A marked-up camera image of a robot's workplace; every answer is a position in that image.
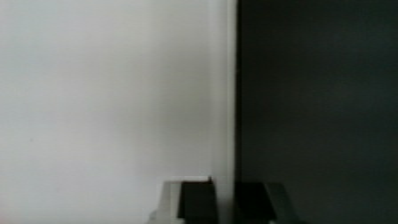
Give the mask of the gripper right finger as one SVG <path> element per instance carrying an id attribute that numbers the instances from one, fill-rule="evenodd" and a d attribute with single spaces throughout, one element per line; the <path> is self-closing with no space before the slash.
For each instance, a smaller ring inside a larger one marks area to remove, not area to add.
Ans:
<path id="1" fill-rule="evenodd" d="M 304 224 L 281 183 L 240 182 L 234 199 L 236 224 Z"/>

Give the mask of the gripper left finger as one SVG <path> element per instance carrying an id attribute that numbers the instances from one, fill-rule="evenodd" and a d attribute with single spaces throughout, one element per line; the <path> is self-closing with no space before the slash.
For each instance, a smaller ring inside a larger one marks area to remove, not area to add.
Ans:
<path id="1" fill-rule="evenodd" d="M 158 208 L 147 224 L 218 224 L 217 192 L 211 181 L 163 183 Z"/>

